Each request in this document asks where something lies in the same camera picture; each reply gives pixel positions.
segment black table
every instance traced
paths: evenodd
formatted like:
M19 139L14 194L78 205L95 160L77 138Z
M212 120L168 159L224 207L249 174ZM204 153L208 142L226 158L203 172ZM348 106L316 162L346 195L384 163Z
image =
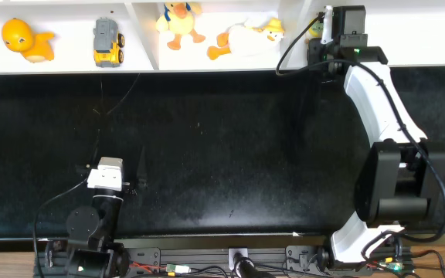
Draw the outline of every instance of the black table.
M393 69L412 118L445 142L445 68ZM138 162L147 191L125 199L118 237L326 234L353 213L353 185L369 143L340 83L259 73L0 76L0 239L29 238L35 210L73 187L99 154ZM42 213L39 235L65 236L85 186ZM434 219L411 226L427 231Z

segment yellow hat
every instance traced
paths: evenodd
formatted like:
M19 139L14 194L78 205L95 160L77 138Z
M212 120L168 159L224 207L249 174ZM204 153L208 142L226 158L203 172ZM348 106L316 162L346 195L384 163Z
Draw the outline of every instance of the yellow hat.
M267 26L263 27L264 30L269 30L272 32L282 32L284 33L283 27L281 27L281 21L279 19L271 19Z

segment yellow toy truck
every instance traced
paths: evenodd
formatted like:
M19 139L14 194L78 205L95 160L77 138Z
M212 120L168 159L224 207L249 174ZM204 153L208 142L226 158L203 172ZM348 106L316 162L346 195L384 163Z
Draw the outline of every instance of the yellow toy truck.
M124 36L117 30L117 24L112 19L101 18L96 21L93 29L93 58L96 66L117 67L123 62Z

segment white duck plush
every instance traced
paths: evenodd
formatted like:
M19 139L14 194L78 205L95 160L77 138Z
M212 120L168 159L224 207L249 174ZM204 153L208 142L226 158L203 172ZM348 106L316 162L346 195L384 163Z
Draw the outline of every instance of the white duck plush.
M284 29L279 19L271 19L262 29L245 25L235 25L217 36L218 47L211 46L207 56L211 60L221 55L253 56L272 50L284 37Z

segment wooden floor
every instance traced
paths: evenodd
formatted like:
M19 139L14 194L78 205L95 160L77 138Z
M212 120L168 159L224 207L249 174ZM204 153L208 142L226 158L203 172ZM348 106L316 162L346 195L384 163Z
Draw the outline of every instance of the wooden floor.
M420 252L427 249L435 249L444 258L445 246L417 246L412 248L412 252ZM33 253L0 253L0 278L20 278L32 277ZM427 255L421 259L414 260L416 265L439 267L435 255ZM440 271L435 270L417 270L416 273L421 277L438 278L442 277ZM374 277L391 277L390 274L377 274Z

